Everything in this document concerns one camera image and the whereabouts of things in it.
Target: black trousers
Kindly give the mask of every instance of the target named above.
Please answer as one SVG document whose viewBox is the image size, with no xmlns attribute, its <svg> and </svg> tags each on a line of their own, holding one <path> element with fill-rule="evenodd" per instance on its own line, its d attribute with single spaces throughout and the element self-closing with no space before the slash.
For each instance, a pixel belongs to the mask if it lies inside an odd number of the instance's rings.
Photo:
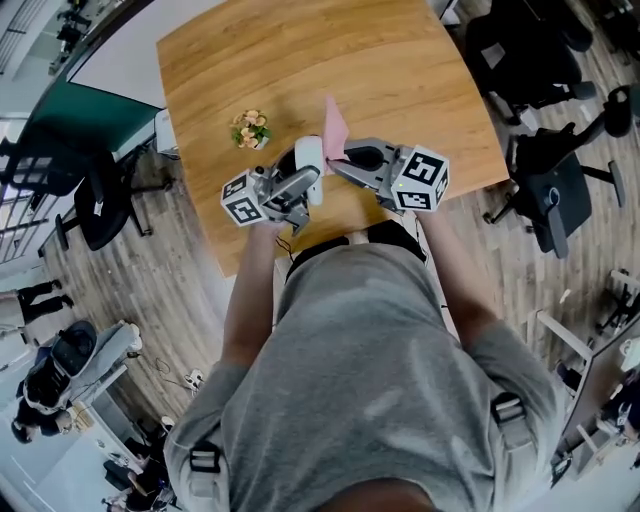
<svg viewBox="0 0 640 512">
<path fill-rule="evenodd" d="M 22 308 L 22 316 L 24 317 L 25 324 L 31 323 L 36 318 L 40 318 L 43 315 L 60 311 L 64 307 L 64 303 L 60 297 L 52 297 L 51 299 L 43 300 L 38 304 L 33 304 L 33 301 L 36 300 L 39 295 L 46 295 L 52 291 L 52 281 L 18 290 L 18 300 L 20 301 L 20 307 Z"/>
<path fill-rule="evenodd" d="M 422 248 L 418 241 L 407 233 L 407 230 L 404 229 L 402 225 L 398 224 L 394 220 L 386 220 L 380 224 L 367 228 L 367 236 L 369 237 L 369 243 L 403 247 L 410 253 L 414 254 L 422 263 L 427 261 L 427 257 L 422 252 Z M 314 256 L 322 254 L 329 249 L 339 247 L 340 245 L 349 245 L 349 240 L 344 236 L 340 236 L 314 247 L 310 247 L 309 249 L 305 249 L 298 254 L 293 265 L 291 265 L 291 268 L 287 273 L 287 279 L 289 279 L 289 276 L 305 261 L 308 261 Z"/>
</svg>

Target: potted plant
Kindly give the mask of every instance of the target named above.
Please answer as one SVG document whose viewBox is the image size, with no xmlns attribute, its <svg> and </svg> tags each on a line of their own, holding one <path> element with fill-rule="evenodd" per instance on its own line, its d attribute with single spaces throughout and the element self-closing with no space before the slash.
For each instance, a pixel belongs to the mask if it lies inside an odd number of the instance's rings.
<svg viewBox="0 0 640 512">
<path fill-rule="evenodd" d="M 270 136 L 267 116 L 260 110 L 245 110 L 233 119 L 231 138 L 239 148 L 262 149 Z"/>
</svg>

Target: gray t-shirt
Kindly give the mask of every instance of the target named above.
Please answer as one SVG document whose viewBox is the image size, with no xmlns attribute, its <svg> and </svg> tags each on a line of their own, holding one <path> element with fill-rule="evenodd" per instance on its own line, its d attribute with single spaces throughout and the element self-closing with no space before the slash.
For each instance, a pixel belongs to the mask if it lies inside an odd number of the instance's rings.
<svg viewBox="0 0 640 512">
<path fill-rule="evenodd" d="M 504 391 L 526 411 L 534 450 L 524 463 L 491 415 Z M 174 482 L 189 432 L 220 421 L 233 511 L 311 511 L 378 478 L 414 482 L 444 511 L 509 510 L 547 466 L 562 405 L 504 323 L 460 348 L 414 255 L 344 246 L 293 273 L 250 368 L 214 367 L 167 458 Z"/>
</svg>

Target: black shoe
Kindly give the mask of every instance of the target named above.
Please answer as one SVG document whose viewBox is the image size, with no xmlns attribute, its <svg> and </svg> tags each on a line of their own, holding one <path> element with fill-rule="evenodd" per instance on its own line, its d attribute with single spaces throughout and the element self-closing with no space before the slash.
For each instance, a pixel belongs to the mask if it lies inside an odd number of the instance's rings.
<svg viewBox="0 0 640 512">
<path fill-rule="evenodd" d="M 64 303 L 65 306 L 72 308 L 73 306 L 75 306 L 75 303 L 71 300 L 71 297 L 69 297 L 68 295 L 63 295 L 62 297 L 60 297 L 60 300 Z"/>
</svg>

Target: wooden table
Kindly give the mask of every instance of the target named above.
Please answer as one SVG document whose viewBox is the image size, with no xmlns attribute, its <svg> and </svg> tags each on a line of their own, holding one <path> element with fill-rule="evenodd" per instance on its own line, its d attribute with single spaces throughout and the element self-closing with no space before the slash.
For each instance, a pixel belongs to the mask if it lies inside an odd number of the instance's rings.
<svg viewBox="0 0 640 512">
<path fill-rule="evenodd" d="M 327 94 L 350 138 L 447 156 L 448 197 L 507 178 L 480 94 L 424 0 L 228 0 L 160 41 L 158 55 L 189 193 L 225 275 L 237 271 L 246 230 L 220 206 L 223 184 L 321 134 Z M 231 141 L 232 119 L 251 108 L 265 111 L 273 132 L 262 151 Z M 388 216 L 371 191 L 338 176 L 323 186 L 295 250 Z"/>
</svg>

